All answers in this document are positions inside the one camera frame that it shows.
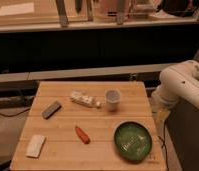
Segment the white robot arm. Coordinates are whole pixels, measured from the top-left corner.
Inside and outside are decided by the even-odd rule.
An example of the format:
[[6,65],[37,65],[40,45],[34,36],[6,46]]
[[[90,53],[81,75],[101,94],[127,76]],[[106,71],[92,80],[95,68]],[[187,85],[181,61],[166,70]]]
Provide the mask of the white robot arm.
[[173,108],[179,98],[190,102],[199,110],[199,63],[187,60],[171,65],[160,72],[160,85],[152,93],[154,102],[168,109]]

